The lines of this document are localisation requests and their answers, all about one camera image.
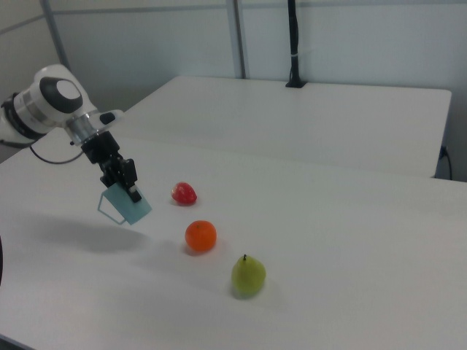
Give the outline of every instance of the white wall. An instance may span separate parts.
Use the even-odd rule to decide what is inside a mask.
[[[102,110],[127,110],[177,75],[239,76],[225,0],[50,6],[71,70]]]
[[[32,83],[59,59],[37,0],[0,1],[0,101]],[[0,162],[17,152],[0,145]]]
[[[242,2],[245,63],[252,79],[288,80],[288,15],[281,2]],[[454,179],[467,181],[467,4],[446,4],[465,1],[312,2],[404,1],[298,1],[301,76],[310,82],[451,90],[445,144]],[[445,160],[439,176],[447,178]]]

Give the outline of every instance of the pear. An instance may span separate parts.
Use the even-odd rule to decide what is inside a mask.
[[[266,269],[261,261],[254,257],[240,257],[232,268],[232,285],[241,295],[253,295],[264,284]]]

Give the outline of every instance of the table surface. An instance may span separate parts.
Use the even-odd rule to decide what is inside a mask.
[[[450,98],[445,90],[177,77],[127,111],[120,135],[431,177]]]
[[[115,127],[153,207],[133,226],[97,212],[85,157],[0,165],[0,334],[37,350],[467,347],[464,183],[137,139],[137,110]],[[63,160],[68,142],[35,147]],[[194,206],[171,201],[179,181]],[[197,219],[217,228],[206,254],[185,245]],[[246,300],[230,283],[243,254],[267,270]]]

